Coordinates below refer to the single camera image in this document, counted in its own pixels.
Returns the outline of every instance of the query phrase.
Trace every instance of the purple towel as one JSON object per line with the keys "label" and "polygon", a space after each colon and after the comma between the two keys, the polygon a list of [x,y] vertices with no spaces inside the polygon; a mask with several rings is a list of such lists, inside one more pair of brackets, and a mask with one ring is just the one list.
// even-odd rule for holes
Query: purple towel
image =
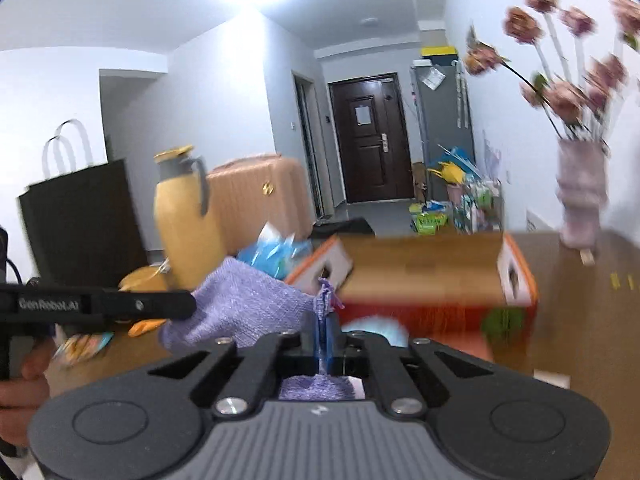
{"label": "purple towel", "polygon": [[[196,312],[184,321],[169,321],[159,333],[160,342],[170,351],[185,351],[208,340],[231,336],[239,347],[251,346],[269,332],[299,330],[303,313],[319,317],[332,311],[333,289],[322,282],[316,296],[268,276],[235,258],[225,258],[194,291]],[[283,400],[353,399],[347,378],[325,374],[297,376],[282,383]]]}

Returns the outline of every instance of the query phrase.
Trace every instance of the finger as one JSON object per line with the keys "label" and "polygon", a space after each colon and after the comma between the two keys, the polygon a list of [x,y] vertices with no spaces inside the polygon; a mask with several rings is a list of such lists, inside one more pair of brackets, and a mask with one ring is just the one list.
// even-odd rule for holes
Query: finger
{"label": "finger", "polygon": [[29,447],[27,428],[35,412],[30,408],[0,410],[0,438],[14,446]]}
{"label": "finger", "polygon": [[0,406],[4,408],[39,408],[49,399],[49,383],[44,376],[33,381],[0,381]]}
{"label": "finger", "polygon": [[47,337],[34,346],[33,350],[27,354],[22,361],[20,373],[27,380],[39,377],[49,368],[49,363],[56,353],[56,343],[52,338]]}

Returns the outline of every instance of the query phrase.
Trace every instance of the table surface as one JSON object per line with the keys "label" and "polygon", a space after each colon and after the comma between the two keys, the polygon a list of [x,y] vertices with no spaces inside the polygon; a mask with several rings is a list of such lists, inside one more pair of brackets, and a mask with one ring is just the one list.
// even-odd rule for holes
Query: table surface
{"label": "table surface", "polygon": [[[597,480],[631,480],[640,472],[640,250],[603,232],[596,264],[586,267],[577,251],[555,233],[514,234],[535,275],[540,303],[526,343],[494,343],[498,364],[533,374],[544,370],[571,377],[571,388],[597,403],[609,418],[612,442]],[[616,272],[620,288],[614,289]],[[633,288],[628,276],[635,280]],[[48,373],[52,393],[75,388],[168,356],[155,333],[116,334],[98,357]]]}

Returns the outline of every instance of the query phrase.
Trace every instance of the yellow thermos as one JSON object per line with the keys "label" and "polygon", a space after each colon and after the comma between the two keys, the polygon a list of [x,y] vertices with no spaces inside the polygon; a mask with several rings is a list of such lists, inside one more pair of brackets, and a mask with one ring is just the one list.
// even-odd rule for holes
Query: yellow thermos
{"label": "yellow thermos", "polygon": [[154,214],[175,285],[193,290],[226,255],[220,224],[209,200],[207,172],[193,146],[154,157],[160,172]]}

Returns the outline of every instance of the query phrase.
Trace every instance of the refrigerator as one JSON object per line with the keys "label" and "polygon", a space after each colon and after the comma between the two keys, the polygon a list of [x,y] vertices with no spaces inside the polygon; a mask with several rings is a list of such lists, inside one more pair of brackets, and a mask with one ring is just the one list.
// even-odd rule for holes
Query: refrigerator
{"label": "refrigerator", "polygon": [[[437,58],[433,61],[433,68],[444,75],[435,89],[431,89],[424,81],[426,79],[433,82],[431,66],[412,67],[422,153],[427,168],[436,168],[436,161],[444,154],[439,145],[448,150],[459,146],[476,163],[466,86],[463,80],[456,77],[457,62],[452,64],[451,56],[443,58],[448,64],[437,64]],[[428,173],[426,186],[428,200],[448,200],[446,183],[440,177]]]}

